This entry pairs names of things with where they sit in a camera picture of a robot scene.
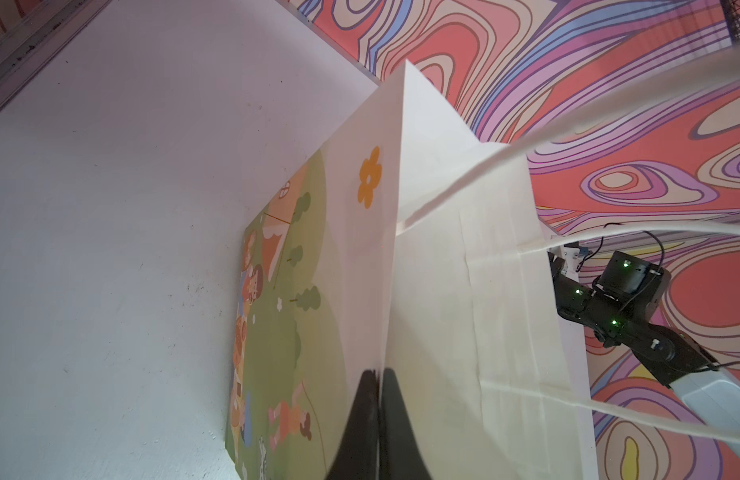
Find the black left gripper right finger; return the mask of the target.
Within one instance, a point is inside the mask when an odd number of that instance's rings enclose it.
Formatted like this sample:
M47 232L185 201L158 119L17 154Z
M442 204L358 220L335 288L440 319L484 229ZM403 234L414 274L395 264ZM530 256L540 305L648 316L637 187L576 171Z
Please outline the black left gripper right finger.
M379 424L379 478L431 480L415 439L402 391L391 368L382 375Z

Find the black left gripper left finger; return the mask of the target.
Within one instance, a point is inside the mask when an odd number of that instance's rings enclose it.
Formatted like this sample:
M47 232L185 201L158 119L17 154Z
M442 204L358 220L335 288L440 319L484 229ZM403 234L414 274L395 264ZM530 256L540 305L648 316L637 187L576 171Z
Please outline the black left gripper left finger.
M326 479L375 479L378 438L378 378L374 370L365 370L361 374L346 427Z

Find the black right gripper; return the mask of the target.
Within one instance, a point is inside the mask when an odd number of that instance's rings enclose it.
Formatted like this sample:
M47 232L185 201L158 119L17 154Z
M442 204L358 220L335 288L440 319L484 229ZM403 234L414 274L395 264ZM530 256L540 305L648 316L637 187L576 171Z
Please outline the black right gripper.
M558 315L567 321L594 327L587 311L591 290L563 274L565 261L562 258L548 252L548 259Z

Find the white paper bag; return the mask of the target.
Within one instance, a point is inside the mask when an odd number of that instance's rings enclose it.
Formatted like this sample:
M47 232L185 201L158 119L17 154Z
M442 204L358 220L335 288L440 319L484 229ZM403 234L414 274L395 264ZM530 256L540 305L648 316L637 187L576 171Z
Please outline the white paper bag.
M526 157L638 107L740 78L740 47L482 143L413 64L380 86L245 232L226 448L241 479L326 479L365 370L397 376L433 479L579 479L595 412L630 455L717 475L718 438L628 347L556 310Z

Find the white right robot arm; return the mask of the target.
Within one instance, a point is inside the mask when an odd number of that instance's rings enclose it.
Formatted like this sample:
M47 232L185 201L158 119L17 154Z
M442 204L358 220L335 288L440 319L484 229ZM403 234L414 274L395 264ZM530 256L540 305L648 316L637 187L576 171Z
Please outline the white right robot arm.
M664 387L706 426L723 430L718 439L740 459L740 381L689 335L651 322L671 274L657 263L622 251L612 254L604 272L589 286L566 275L566 261L548 254L557 313L564 320L593 330L604 347L624 345Z

